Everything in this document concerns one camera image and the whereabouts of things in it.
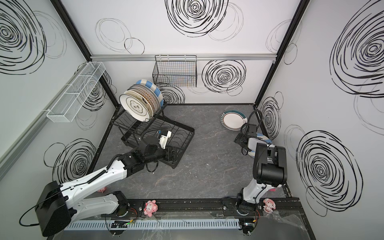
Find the white plate green rim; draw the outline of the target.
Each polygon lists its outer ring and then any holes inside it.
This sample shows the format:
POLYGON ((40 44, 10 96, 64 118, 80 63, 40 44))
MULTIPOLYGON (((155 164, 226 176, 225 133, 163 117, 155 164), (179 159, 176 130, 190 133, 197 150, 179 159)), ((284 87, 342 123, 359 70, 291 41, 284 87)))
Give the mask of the white plate green rim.
POLYGON ((222 125, 231 131, 239 131, 247 122, 246 115, 238 110, 226 110, 221 114, 222 125))

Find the black wire dish rack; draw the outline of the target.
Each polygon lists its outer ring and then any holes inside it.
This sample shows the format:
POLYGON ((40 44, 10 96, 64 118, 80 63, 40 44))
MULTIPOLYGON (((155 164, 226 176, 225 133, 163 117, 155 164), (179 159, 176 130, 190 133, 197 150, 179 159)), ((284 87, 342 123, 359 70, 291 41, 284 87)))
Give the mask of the black wire dish rack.
POLYGON ((122 133, 121 140, 126 146, 135 148, 139 146, 139 140, 142 133, 149 129, 169 130, 172 136, 168 139, 167 146, 178 147, 178 156, 175 162, 162 161, 173 169, 179 164, 185 151, 187 150, 192 138, 195 135, 195 129, 182 123, 171 120, 164 114, 164 105, 158 110, 148 122, 141 122, 133 118, 126 110, 119 111, 117 116, 112 118, 112 124, 119 128, 122 133))

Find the white plate black rim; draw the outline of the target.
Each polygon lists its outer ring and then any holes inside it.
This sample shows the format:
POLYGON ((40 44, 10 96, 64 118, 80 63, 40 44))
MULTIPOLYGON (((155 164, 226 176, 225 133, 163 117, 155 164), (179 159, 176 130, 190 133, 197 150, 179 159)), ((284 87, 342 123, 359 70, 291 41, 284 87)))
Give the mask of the white plate black rim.
POLYGON ((136 120, 141 122, 148 122, 150 120, 150 112, 137 98, 122 94, 120 95, 120 103, 122 107, 136 120))

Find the blue striped plate front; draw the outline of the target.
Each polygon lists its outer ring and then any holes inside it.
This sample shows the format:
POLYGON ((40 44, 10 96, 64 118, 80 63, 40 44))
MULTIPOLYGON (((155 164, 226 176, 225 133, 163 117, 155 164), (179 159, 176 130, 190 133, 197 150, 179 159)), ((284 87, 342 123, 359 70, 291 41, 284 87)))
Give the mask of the blue striped plate front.
POLYGON ((158 98, 158 100, 160 102, 160 107, 162 107, 164 105, 164 97, 162 95, 162 92, 153 82, 151 82, 149 80, 142 79, 142 80, 137 81, 136 84, 143 85, 143 86, 147 87, 148 89, 150 89, 158 98))

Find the cream floral plate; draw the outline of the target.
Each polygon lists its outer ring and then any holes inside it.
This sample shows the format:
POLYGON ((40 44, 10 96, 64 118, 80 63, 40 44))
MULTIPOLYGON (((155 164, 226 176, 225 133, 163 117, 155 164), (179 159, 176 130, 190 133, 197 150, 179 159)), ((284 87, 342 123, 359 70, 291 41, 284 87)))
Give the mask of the cream floral plate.
POLYGON ((160 107, 160 102, 157 99, 154 93, 151 93, 151 90, 140 84, 135 84, 131 86, 124 94, 131 95, 138 100, 141 100, 142 103, 146 106, 150 112, 150 119, 156 113, 156 110, 160 107))

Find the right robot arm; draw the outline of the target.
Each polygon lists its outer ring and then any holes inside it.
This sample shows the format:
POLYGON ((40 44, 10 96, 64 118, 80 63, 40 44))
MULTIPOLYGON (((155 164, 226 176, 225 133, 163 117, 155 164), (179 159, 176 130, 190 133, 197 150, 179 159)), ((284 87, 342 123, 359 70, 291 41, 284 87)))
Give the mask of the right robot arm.
POLYGON ((253 178, 237 195, 236 208, 246 216, 256 211, 261 198, 270 190, 284 186, 288 179, 286 149, 257 133, 256 125, 244 124, 235 138, 242 154, 254 158, 253 178))

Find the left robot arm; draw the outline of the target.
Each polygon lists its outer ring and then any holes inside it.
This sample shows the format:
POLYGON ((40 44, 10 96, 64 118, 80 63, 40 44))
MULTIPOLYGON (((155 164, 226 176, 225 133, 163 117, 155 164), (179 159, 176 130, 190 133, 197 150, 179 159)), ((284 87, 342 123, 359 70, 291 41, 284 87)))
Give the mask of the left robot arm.
POLYGON ((159 136, 150 136, 144 131, 139 146, 125 154, 113 156, 109 164, 79 179, 59 184, 48 183, 35 206, 43 237, 50 237, 64 230, 70 223, 95 215, 108 215, 128 202, 121 192, 104 197, 89 198, 94 192, 114 182, 145 169, 149 163, 158 163, 173 153, 167 141, 172 132, 166 127, 156 128, 159 136))

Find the pink plush toy left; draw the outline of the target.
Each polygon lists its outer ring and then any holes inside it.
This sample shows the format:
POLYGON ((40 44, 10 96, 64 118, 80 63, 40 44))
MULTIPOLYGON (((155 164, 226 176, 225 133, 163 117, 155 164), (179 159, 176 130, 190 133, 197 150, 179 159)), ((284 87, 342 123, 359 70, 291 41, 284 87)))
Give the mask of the pink plush toy left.
POLYGON ((147 201, 144 208, 144 214, 148 217, 152 217, 153 214, 158 211, 158 208, 156 200, 147 201))

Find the pink plush toy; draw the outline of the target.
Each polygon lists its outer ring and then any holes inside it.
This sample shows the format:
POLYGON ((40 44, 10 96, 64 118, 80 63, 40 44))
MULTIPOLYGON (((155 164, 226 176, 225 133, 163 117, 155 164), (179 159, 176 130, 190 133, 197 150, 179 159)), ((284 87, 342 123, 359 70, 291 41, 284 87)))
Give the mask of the pink plush toy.
POLYGON ((272 199, 264 199, 263 209, 267 214, 271 214, 276 209, 276 203, 272 199))
POLYGON ((158 211, 158 208, 156 200, 147 201, 144 208, 144 214, 148 217, 152 217, 153 214, 158 211))

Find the small pink toy left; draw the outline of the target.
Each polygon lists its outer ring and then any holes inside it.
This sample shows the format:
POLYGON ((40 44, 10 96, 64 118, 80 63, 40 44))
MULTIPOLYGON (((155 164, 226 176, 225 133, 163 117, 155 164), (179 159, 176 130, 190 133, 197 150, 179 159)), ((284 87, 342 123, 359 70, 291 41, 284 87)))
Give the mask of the small pink toy left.
POLYGON ((106 190, 107 190, 107 188, 106 188, 106 187, 104 187, 104 188, 102 188, 102 189, 98 190, 98 193, 104 193, 106 190))

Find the pink plush toy right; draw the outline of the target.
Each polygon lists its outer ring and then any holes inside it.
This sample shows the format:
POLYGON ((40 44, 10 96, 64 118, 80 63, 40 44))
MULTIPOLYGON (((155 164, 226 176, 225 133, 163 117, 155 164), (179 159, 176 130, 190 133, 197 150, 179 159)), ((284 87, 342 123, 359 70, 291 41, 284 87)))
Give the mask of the pink plush toy right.
POLYGON ((267 214, 271 214, 276 209, 276 203, 272 199, 264 199, 263 209, 267 214))

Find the white mesh wall shelf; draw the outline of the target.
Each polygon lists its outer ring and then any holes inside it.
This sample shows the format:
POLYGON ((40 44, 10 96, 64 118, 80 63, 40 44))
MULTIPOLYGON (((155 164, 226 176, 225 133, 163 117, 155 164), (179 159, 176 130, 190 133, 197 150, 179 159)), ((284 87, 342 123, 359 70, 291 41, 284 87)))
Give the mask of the white mesh wall shelf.
POLYGON ((54 123, 70 123, 81 109, 98 111, 106 100, 106 93, 99 83, 105 71, 102 62, 88 62, 82 65, 64 93, 48 110, 47 118, 54 123))

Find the aluminium wall rail back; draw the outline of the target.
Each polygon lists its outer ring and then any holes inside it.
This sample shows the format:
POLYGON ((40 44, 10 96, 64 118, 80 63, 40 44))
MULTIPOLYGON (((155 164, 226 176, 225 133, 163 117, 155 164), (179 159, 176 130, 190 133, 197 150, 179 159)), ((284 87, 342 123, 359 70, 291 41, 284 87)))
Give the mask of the aluminium wall rail back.
POLYGON ((116 54, 92 55, 91 60, 100 62, 123 61, 218 61, 218 60, 245 60, 245 61, 274 61, 276 54, 116 54))

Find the aluminium wall rail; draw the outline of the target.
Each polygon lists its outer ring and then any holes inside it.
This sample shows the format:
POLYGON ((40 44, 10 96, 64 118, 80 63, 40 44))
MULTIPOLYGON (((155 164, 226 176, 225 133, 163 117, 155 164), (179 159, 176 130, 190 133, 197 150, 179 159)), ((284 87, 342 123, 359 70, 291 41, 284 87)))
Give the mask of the aluminium wall rail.
POLYGON ((123 61, 218 61, 218 60, 245 60, 245 61, 274 61, 276 54, 116 54, 92 55, 91 60, 100 62, 123 61))
POLYGON ((85 62, 79 65, 74 75, 70 80, 62 87, 62 89, 55 95, 55 97, 41 110, 37 117, 28 125, 28 127, 22 132, 22 134, 16 139, 16 141, 7 149, 7 151, 1 156, 1 181, 29 147, 31 142, 36 138, 40 131, 45 127, 48 122, 46 117, 47 112, 55 105, 55 103, 64 94, 66 89, 75 80, 75 75, 83 70, 89 62, 85 62))

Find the aluminium wall rail left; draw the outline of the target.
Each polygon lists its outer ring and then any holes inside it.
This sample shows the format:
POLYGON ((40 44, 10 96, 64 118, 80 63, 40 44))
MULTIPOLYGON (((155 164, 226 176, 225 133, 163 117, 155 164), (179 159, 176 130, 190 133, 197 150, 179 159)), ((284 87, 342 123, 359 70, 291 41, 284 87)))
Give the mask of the aluminium wall rail left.
POLYGON ((7 151, 1 156, 1 181, 29 147, 31 142, 36 138, 40 131, 45 127, 48 122, 46 117, 47 112, 55 105, 55 103, 64 94, 66 89, 75 80, 75 75, 83 70, 89 62, 85 62, 79 65, 74 75, 70 80, 62 87, 62 89, 55 95, 55 97, 41 110, 37 117, 28 125, 28 127, 22 132, 22 134, 16 139, 16 141, 7 149, 7 151))

